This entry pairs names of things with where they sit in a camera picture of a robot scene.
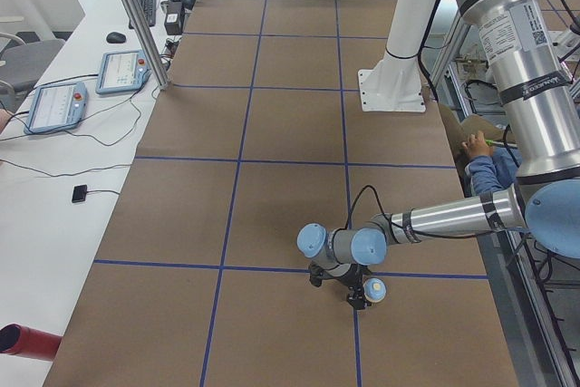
office chair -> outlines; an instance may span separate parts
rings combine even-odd
[[[0,23],[17,22],[23,17],[0,17]],[[16,35],[0,32],[18,45],[5,49],[0,56],[0,97],[8,95],[16,105],[16,98],[25,97],[36,85],[44,71],[64,46],[64,40],[26,43]]]

blue joint cap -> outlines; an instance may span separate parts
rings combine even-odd
[[[371,303],[380,303],[387,295],[387,286],[378,279],[370,278],[364,282],[364,296]]]
[[[526,204],[526,223],[550,251],[580,258],[580,179],[550,183]]]
[[[351,254],[359,265],[377,265],[387,255],[384,234],[374,228],[361,228],[353,236]]]
[[[326,228],[320,224],[308,224],[298,233],[298,249],[307,258],[315,257],[323,249],[327,234]]]

white desk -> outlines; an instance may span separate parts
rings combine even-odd
[[[164,15],[158,8],[157,25],[151,28],[159,51],[167,35]],[[127,35],[125,44],[107,44],[111,31]],[[98,0],[84,17],[40,83],[80,74],[97,73],[102,54],[139,48],[121,0]],[[126,100],[130,94],[99,97],[96,81],[85,82],[89,90],[85,116]],[[92,168],[131,163],[155,100],[154,76],[133,99],[142,112],[136,129],[113,147],[91,138],[65,133],[0,142],[0,158],[52,174],[74,173]],[[21,110],[30,107],[32,98]],[[127,132],[138,113],[126,102],[111,111],[84,121],[75,131],[113,142]],[[23,124],[12,121],[2,138],[21,135]],[[47,178],[5,163],[0,164],[0,328],[23,324],[63,334],[81,292],[117,195],[95,193],[84,203],[73,204],[75,185],[89,189],[120,191],[128,168],[108,169],[75,177]],[[50,363],[0,355],[0,385],[38,387]]]

blue sleeve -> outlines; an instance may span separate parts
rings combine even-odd
[[[471,186],[477,195],[503,189],[490,156],[477,156],[472,160],[469,163],[469,174],[471,175]]]

computer mouse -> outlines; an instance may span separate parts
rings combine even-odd
[[[127,41],[127,37],[121,32],[111,32],[107,35],[107,43],[121,44]]]

